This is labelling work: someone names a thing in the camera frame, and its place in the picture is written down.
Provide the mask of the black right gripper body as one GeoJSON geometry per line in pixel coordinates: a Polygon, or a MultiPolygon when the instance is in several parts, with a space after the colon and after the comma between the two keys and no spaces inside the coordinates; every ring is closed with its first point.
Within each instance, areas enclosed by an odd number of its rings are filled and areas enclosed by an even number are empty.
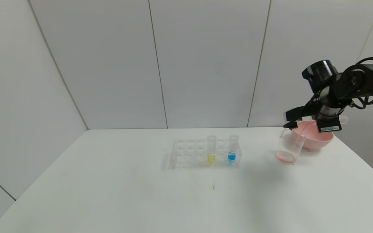
{"type": "Polygon", "coordinates": [[[318,104],[315,122],[320,133],[340,131],[342,129],[339,116],[343,113],[346,106],[337,108],[318,104]]]}

